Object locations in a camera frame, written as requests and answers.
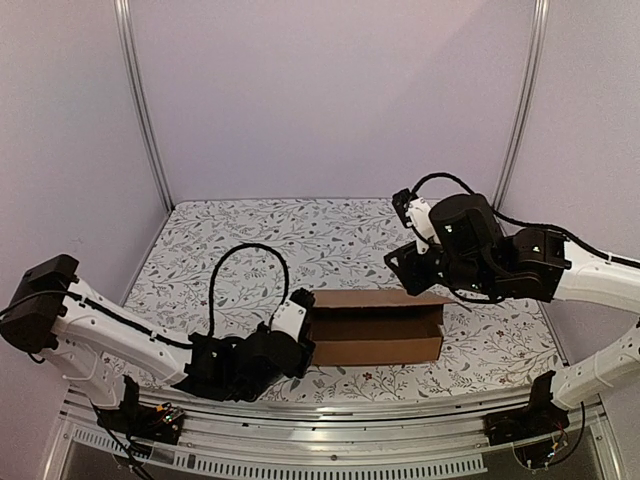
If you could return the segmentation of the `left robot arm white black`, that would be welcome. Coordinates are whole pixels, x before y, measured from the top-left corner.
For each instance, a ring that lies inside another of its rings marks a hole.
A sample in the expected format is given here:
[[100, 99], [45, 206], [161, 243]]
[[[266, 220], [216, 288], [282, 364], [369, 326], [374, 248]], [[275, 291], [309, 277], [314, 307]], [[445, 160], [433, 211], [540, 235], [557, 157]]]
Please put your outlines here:
[[253, 402], [280, 378], [302, 378], [310, 366], [315, 296], [306, 289], [291, 293], [248, 336], [216, 338], [170, 331], [134, 315], [80, 279], [78, 266], [60, 254], [26, 271], [1, 312], [1, 336], [53, 364], [128, 434], [141, 433], [149, 415], [126, 396], [135, 384], [115, 374], [105, 354], [162, 385], [220, 402]]

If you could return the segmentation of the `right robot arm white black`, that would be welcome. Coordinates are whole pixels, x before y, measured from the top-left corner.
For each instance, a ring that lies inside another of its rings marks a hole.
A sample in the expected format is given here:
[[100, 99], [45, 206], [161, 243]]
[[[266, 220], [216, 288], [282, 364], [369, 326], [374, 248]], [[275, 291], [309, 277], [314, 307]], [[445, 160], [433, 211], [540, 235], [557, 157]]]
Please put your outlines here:
[[593, 253], [552, 226], [529, 225], [505, 235], [481, 194], [429, 205], [404, 189], [393, 195], [392, 205], [415, 239], [384, 262], [411, 296], [438, 285], [472, 303], [578, 301], [639, 311], [637, 262]]

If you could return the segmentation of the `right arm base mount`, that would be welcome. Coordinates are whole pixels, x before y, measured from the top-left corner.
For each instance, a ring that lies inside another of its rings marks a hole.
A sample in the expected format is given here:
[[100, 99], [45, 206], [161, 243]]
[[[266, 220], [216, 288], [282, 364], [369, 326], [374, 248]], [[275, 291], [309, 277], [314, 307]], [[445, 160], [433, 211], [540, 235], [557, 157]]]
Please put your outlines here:
[[[555, 374], [555, 371], [549, 371], [533, 381], [525, 406], [483, 417], [483, 432], [491, 446], [555, 433], [564, 437], [565, 428], [569, 426], [568, 411], [552, 403], [551, 383]], [[551, 439], [539, 446], [518, 447], [516, 460], [530, 470], [549, 467], [558, 452], [559, 442]]]

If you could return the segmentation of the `brown cardboard box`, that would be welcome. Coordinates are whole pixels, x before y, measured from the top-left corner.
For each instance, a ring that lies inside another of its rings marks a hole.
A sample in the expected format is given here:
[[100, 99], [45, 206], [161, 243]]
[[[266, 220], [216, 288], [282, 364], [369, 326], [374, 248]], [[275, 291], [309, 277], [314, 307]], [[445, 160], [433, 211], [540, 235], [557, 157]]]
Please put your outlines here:
[[316, 290], [310, 313], [314, 366], [411, 365], [439, 359], [444, 307], [433, 293], [401, 289]]

